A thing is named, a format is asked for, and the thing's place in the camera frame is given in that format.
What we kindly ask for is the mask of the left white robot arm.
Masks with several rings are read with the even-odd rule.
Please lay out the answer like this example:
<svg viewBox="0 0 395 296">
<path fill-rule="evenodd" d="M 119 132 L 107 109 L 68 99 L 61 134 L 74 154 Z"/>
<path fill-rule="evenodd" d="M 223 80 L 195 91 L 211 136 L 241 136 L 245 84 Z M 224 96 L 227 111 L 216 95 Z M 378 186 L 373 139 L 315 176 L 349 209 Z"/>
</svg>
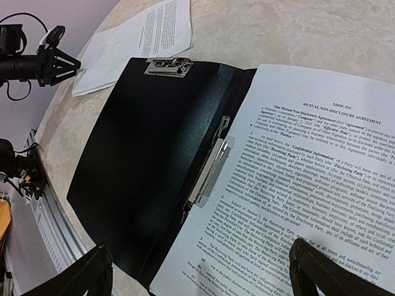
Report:
<svg viewBox="0 0 395 296">
<path fill-rule="evenodd" d="M 44 36 L 36 54 L 25 55 L 22 25 L 1 25 L 1 84 L 35 80 L 41 87 L 54 86 L 75 76 L 81 62 L 57 48 L 64 33 L 64 26 L 56 26 Z"/>
</svg>

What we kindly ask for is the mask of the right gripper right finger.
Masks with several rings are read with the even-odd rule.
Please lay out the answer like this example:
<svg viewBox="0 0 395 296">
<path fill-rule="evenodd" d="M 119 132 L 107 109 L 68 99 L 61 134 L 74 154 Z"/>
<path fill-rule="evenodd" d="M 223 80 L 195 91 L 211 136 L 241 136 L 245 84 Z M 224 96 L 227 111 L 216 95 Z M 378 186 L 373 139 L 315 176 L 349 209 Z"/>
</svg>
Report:
<svg viewBox="0 0 395 296">
<path fill-rule="evenodd" d="M 294 295 L 392 295 L 350 273 L 297 238 L 289 251 L 289 276 Z"/>
</svg>

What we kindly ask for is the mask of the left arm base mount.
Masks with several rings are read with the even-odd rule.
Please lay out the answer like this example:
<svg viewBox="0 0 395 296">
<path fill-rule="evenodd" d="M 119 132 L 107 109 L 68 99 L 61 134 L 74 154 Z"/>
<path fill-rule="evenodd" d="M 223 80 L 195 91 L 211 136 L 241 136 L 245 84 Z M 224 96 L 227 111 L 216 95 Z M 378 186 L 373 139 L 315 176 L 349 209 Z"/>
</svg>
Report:
<svg viewBox="0 0 395 296">
<path fill-rule="evenodd" d="M 38 155 L 38 144 L 15 151 L 12 143 L 1 139 L 1 182 L 9 183 L 22 197 L 38 200 L 48 183 Z"/>
</svg>

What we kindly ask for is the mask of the black file folder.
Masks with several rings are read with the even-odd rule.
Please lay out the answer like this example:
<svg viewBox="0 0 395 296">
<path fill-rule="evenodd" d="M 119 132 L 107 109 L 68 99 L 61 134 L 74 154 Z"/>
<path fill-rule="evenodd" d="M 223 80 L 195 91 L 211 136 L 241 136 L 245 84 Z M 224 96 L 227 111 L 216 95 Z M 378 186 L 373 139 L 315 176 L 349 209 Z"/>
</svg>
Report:
<svg viewBox="0 0 395 296">
<path fill-rule="evenodd" d="M 224 138 L 254 69 L 194 61 L 183 77 L 150 75 L 132 58 L 102 109 L 67 200 L 114 263 L 149 286 L 179 233 L 187 200 Z"/>
</svg>

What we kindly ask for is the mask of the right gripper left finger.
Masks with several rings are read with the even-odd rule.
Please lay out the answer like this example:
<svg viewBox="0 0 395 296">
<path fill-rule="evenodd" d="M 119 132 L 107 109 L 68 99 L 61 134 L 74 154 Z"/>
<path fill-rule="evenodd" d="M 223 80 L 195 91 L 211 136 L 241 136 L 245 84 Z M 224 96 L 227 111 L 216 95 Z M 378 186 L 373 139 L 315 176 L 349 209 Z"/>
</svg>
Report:
<svg viewBox="0 0 395 296">
<path fill-rule="evenodd" d="M 102 242 L 25 295 L 111 295 L 112 285 L 112 254 L 108 245 Z"/>
</svg>

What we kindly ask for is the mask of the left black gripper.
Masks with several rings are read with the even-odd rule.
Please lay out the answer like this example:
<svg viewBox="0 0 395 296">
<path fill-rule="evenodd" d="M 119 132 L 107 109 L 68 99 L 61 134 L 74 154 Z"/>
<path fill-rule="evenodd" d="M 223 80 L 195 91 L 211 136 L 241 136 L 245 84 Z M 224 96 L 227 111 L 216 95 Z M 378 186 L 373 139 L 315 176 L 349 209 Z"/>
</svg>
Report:
<svg viewBox="0 0 395 296">
<path fill-rule="evenodd" d="M 58 48 L 38 46 L 36 52 L 35 78 L 39 86 L 55 86 L 77 75 L 81 62 Z"/>
</svg>

